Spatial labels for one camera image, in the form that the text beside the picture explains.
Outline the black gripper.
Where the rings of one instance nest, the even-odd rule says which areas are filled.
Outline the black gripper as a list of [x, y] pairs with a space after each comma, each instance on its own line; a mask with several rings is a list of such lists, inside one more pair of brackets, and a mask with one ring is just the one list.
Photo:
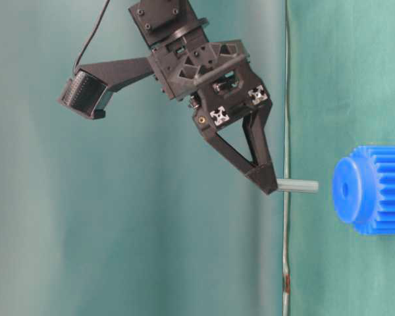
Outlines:
[[[193, 119], [203, 139], [269, 195], [277, 190], [265, 135], [272, 101], [250, 67], [244, 44], [240, 40], [210, 42], [205, 24], [207, 19], [195, 16], [147, 22], [151, 67], [169, 98], [191, 97], [197, 107]], [[239, 120], [251, 161], [218, 134]]]

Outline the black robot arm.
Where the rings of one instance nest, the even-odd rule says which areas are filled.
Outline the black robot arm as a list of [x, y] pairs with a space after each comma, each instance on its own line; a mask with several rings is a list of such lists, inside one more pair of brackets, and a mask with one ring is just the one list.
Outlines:
[[277, 190], [265, 136], [273, 105], [240, 40], [210, 42], [189, 1], [140, 1], [129, 8], [169, 99], [189, 97], [199, 133], [264, 193]]

